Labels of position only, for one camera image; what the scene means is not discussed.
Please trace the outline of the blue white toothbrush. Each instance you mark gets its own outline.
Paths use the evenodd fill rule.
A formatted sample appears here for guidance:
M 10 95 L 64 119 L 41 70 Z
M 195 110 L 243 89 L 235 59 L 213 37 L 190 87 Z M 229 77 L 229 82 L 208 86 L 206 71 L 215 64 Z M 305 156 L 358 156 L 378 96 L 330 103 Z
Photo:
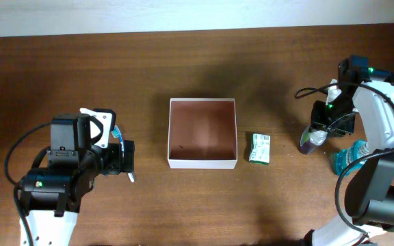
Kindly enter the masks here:
M 122 156 L 124 156 L 124 151 L 125 151 L 125 147 L 124 147 L 124 138 L 122 136 L 122 133 L 119 129 L 119 127 L 117 125 L 114 126 L 113 131 L 111 132 L 113 138 L 118 138 L 119 142 L 120 142 L 120 146 L 121 146 L 121 151 L 122 151 Z M 134 183 L 136 181 L 135 175 L 133 172 L 128 172 L 127 173 L 129 180 Z

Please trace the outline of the clear bottle with purple liquid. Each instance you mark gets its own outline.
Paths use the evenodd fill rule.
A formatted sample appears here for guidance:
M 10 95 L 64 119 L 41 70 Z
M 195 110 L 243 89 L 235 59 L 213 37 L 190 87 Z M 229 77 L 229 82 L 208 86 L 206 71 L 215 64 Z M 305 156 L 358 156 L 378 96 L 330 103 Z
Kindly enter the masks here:
M 322 146 L 328 137 L 326 131 L 314 129 L 308 126 L 301 135 L 299 150 L 302 154 L 310 154 L 316 148 Z

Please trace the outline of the blue mouthwash bottle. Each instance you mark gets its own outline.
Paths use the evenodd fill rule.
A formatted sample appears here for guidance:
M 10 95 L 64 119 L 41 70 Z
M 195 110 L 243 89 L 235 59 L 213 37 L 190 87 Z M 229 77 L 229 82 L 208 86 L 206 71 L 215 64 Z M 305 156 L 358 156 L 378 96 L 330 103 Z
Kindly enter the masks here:
M 330 164 L 334 174 L 341 172 L 353 161 L 369 154 L 369 146 L 365 140 L 356 140 L 349 148 L 330 155 Z

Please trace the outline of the green white packet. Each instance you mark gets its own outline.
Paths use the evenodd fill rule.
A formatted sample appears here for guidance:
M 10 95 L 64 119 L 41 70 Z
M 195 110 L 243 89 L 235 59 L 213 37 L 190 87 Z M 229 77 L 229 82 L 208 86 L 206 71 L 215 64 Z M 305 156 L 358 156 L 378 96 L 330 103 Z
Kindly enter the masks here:
M 271 139 L 269 135 L 253 133 L 248 161 L 250 163 L 268 165 L 270 163 L 270 144 Z

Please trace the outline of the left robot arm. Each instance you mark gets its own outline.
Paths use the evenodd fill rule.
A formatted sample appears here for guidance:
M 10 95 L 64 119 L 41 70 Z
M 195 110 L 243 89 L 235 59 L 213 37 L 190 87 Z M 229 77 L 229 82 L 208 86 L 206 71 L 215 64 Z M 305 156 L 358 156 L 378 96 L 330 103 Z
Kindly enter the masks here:
M 51 143 L 14 185 L 21 245 L 68 245 L 82 197 L 99 175 L 126 174 L 135 182 L 135 144 L 124 139 L 111 109 L 81 108 L 55 116 Z

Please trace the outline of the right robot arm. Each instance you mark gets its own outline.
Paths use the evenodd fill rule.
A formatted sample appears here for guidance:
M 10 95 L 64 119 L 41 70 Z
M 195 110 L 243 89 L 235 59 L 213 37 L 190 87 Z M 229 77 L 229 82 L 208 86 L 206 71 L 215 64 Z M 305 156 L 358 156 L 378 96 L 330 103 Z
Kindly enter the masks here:
M 338 65 L 338 77 L 319 88 L 295 93 L 300 99 L 320 92 L 299 150 L 310 154 L 333 137 L 354 132 L 355 115 L 363 123 L 368 151 L 336 165 L 337 216 L 302 239 L 303 245 L 371 245 L 371 238 L 394 232 L 394 74 L 351 55 Z

